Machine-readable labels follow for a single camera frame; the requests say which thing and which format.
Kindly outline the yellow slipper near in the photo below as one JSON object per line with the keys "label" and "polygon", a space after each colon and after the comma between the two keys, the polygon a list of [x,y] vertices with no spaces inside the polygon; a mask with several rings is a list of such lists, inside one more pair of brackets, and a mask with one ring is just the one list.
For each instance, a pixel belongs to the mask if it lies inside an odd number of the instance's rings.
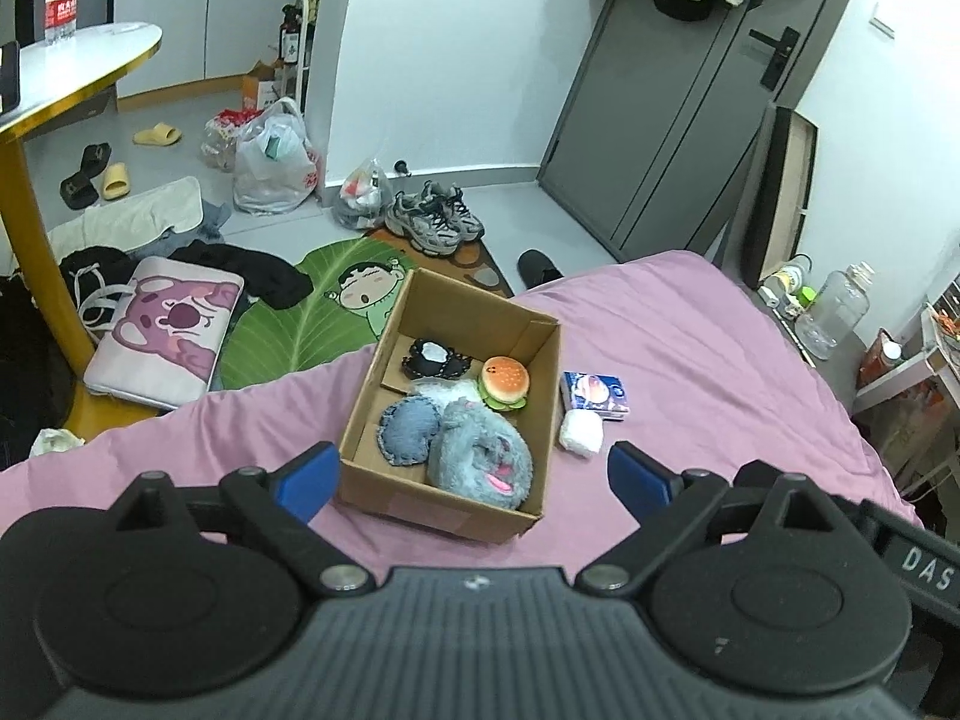
{"label": "yellow slipper near", "polygon": [[114,202],[114,200],[123,199],[129,193],[130,177],[128,177],[127,164],[110,163],[103,172],[101,197],[105,202]]}

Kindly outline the brown cardboard box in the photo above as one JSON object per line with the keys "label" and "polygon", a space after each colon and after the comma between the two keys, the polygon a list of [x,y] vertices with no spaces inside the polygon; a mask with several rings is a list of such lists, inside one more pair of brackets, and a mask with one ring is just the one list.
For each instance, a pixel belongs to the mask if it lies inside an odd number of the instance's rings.
{"label": "brown cardboard box", "polygon": [[432,271],[405,278],[340,442],[343,502],[505,543],[544,515],[558,320]]}

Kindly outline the leaning wooden framed board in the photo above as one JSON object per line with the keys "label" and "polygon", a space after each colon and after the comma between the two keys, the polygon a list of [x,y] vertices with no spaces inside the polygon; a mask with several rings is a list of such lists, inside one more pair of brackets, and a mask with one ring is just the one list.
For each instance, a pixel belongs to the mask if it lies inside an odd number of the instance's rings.
{"label": "leaning wooden framed board", "polygon": [[781,265],[800,254],[800,233],[811,199],[818,128],[789,107],[765,114],[768,135],[760,138],[758,185],[740,248],[740,273],[758,289]]}

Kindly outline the clear plastic water jug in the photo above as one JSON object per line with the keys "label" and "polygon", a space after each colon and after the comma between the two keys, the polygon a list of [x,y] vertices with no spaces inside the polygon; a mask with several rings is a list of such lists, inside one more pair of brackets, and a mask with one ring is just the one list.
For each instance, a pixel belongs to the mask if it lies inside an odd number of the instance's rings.
{"label": "clear plastic water jug", "polygon": [[794,333],[809,355],[826,361],[866,317],[874,275],[867,262],[828,275],[814,302],[794,322]]}

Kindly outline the black stitched pouch white centre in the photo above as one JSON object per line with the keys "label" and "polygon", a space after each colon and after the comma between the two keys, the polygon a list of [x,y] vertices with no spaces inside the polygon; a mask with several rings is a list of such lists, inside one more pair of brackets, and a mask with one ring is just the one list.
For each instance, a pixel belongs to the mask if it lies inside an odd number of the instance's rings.
{"label": "black stitched pouch white centre", "polygon": [[417,338],[410,344],[400,369],[412,380],[455,380],[464,377],[470,371],[470,366],[472,358],[461,355],[452,346],[427,338]]}

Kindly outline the blue denim patterned pouch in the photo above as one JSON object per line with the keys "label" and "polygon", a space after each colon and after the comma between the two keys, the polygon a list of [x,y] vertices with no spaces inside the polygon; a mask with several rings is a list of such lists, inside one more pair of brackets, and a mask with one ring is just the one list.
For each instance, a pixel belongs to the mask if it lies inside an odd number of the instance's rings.
{"label": "blue denim patterned pouch", "polygon": [[441,411],[433,400],[421,395],[402,398],[382,411],[377,447],[391,466],[423,465],[439,426]]}

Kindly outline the blue printed tissue packet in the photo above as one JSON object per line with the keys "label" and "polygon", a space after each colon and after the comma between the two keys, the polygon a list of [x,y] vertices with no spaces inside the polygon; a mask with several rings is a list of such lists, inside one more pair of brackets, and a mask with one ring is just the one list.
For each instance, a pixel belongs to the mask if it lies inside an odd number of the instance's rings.
{"label": "blue printed tissue packet", "polygon": [[566,411],[590,411],[604,421],[625,421],[630,415],[626,388],[618,377],[565,371],[560,390]]}

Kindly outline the grey door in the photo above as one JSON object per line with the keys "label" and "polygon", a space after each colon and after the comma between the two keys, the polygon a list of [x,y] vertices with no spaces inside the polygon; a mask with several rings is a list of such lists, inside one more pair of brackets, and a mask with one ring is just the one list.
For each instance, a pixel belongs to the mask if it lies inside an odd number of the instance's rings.
{"label": "grey door", "polygon": [[[747,0],[679,21],[652,0],[605,0],[540,167],[540,187],[620,262],[704,250],[731,215],[761,117],[794,107],[850,0]],[[771,49],[799,44],[775,91]]]}

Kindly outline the hamburger plush toy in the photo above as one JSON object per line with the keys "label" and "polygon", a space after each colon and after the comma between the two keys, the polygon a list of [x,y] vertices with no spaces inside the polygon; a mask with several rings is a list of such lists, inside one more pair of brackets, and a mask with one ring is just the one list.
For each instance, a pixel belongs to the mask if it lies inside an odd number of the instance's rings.
{"label": "hamburger plush toy", "polygon": [[477,388],[483,403],[494,411],[522,410],[530,388],[529,372],[517,359],[493,356],[483,362]]}

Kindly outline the yellow slipper far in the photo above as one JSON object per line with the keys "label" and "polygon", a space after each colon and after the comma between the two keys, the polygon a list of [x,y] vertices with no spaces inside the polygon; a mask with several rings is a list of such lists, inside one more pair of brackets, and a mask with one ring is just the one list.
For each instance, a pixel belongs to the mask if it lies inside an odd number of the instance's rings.
{"label": "yellow slipper far", "polygon": [[167,148],[168,146],[179,143],[182,138],[182,132],[178,127],[167,125],[164,122],[158,122],[153,127],[144,128],[139,132],[133,133],[133,143],[140,146],[159,146]]}

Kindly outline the clear bag white beads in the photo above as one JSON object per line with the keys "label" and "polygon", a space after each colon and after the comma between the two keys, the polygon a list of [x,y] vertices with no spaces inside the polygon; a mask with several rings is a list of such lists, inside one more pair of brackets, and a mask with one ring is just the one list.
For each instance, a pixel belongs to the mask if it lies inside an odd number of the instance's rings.
{"label": "clear bag white beads", "polygon": [[439,410],[444,410],[449,403],[457,400],[469,400],[475,403],[482,401],[477,382],[473,379],[448,380],[439,377],[416,379],[410,383],[409,394],[412,397],[425,397],[431,400]]}

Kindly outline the green leaf cartoon rug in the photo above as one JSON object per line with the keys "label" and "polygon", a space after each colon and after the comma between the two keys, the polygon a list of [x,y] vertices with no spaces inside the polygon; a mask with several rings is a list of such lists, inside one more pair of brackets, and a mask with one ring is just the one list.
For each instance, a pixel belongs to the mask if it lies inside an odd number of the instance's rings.
{"label": "green leaf cartoon rug", "polygon": [[304,255],[298,270],[313,291],[290,309],[251,302],[231,327],[218,359],[221,390],[308,371],[381,338],[407,273],[436,271],[509,298],[512,289],[483,242],[445,259],[428,257],[386,229],[332,242]]}

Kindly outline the grey fluffy plush towel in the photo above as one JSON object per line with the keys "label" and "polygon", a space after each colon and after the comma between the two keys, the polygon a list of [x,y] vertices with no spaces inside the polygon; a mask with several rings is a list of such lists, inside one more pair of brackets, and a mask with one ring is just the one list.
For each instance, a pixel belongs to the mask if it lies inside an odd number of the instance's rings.
{"label": "grey fluffy plush towel", "polygon": [[511,422],[483,403],[457,400],[441,415],[427,477],[446,493],[517,511],[530,493],[534,463]]}

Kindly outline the cream cloth on floor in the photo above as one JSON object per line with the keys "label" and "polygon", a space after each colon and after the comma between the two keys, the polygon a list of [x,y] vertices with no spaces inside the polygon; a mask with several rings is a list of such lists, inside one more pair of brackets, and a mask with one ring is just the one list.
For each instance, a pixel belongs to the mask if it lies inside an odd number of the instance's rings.
{"label": "cream cloth on floor", "polygon": [[93,205],[47,233],[53,258],[60,262],[88,247],[124,252],[157,241],[166,232],[190,232],[203,223],[202,188],[185,176],[137,195]]}

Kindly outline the black clothes on floor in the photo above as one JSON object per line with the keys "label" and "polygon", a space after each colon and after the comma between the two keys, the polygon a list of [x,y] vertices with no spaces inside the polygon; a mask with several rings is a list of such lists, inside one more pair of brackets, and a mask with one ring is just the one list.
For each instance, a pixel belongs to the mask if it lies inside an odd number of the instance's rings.
{"label": "black clothes on floor", "polygon": [[[166,254],[173,262],[208,266],[239,275],[245,291],[275,310],[295,307],[313,291],[311,278],[275,255],[242,249],[229,244],[192,241]],[[114,247],[95,245],[67,255],[60,273],[76,305],[108,284],[127,284],[143,255],[132,255]]]}

